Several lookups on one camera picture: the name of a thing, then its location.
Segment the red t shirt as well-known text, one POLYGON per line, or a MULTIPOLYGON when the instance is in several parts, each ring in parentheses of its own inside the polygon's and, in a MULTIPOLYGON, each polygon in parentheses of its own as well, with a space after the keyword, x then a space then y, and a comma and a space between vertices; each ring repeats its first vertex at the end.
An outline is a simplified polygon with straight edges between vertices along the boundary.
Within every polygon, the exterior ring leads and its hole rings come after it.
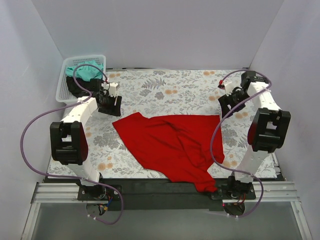
POLYGON ((208 173, 225 156, 221 131, 212 138, 219 115, 163 115, 139 112, 113 122, 125 147, 145 169, 164 174, 171 182, 194 184, 200 193, 217 190, 208 173))

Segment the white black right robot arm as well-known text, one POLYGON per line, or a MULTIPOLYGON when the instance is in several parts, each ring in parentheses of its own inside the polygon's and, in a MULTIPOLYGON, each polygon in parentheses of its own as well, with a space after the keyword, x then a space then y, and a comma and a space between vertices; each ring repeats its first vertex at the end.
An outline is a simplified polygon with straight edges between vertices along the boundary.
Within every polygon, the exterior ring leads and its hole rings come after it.
POLYGON ((284 144, 291 114, 277 105, 270 91, 271 85, 267 77, 253 70, 242 72, 239 86, 224 78, 219 81, 218 88, 225 91, 218 99, 223 119, 241 111, 247 101, 252 101, 256 108, 247 134, 246 153, 223 188, 232 199, 244 198, 253 191, 253 175, 261 163, 284 144))

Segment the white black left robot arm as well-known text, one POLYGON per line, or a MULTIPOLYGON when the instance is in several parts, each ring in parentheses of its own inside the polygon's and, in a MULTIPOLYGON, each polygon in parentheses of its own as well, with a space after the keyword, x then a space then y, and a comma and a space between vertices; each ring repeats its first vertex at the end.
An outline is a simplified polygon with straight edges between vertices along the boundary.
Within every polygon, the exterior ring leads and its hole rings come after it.
POLYGON ((106 187, 99 183, 102 174, 89 160, 89 146, 85 135, 85 124, 93 112, 119 117, 122 97, 118 95, 120 84, 117 82, 98 83, 97 91, 77 99, 77 105, 60 122, 50 125, 51 155, 53 160, 67 166, 80 178, 79 186, 85 194, 95 200, 103 199, 106 187))

